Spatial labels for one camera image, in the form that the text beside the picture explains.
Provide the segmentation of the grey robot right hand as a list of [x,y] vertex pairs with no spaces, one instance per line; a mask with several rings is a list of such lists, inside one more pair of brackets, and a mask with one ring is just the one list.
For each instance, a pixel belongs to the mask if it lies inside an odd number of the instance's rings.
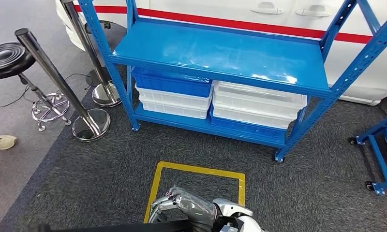
[[194,232],[210,232],[216,220],[217,206],[180,187],[171,187],[164,197],[158,198],[150,205],[148,223],[163,222],[162,212],[178,209],[185,214]]

